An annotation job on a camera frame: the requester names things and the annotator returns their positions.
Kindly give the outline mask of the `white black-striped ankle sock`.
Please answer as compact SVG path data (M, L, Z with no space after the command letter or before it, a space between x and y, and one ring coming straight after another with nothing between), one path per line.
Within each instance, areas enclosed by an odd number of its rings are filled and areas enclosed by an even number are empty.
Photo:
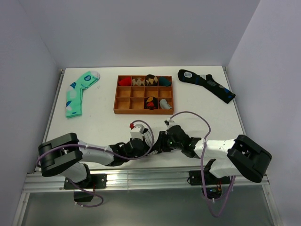
M142 133L143 141L148 147L152 144L151 132L149 129L145 128ZM167 145L167 135L165 131L160 131L158 139L155 141L154 145L149 154L159 154L163 152L169 152L170 148Z

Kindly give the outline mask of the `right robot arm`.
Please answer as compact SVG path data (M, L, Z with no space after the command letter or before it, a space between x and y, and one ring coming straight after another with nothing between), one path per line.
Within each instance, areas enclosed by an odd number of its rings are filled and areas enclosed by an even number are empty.
M189 137L180 125L169 126L165 132L167 146L178 149L189 158L208 158L204 180L210 184L227 176L244 176L260 183L272 155L245 135L229 140L205 140Z

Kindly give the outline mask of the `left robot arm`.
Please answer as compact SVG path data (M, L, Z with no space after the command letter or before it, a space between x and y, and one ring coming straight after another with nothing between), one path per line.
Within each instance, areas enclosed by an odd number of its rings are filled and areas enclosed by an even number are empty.
M94 146L78 139L77 134L68 133L41 144L36 166L44 177L62 175L81 188L90 186L92 177L86 162L106 167L117 167L130 160L138 160L152 152L153 141L131 138L108 146Z

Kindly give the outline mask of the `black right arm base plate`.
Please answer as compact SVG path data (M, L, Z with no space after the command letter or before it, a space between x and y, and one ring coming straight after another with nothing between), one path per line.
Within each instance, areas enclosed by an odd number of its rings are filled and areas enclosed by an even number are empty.
M217 178L212 175L210 172L204 172L205 185L228 185L231 182L230 177ZM191 186L202 186L202 177L200 170L191 170L189 171L189 177L187 179L188 184Z

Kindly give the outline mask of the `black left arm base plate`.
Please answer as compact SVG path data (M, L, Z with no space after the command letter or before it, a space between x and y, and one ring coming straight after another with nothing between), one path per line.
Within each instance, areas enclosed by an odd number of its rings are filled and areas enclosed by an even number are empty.
M80 188L84 189L104 189L106 187L107 182L107 174L91 174L84 181L75 183ZM65 179L65 183L63 188L65 190L73 190L76 189L69 179Z

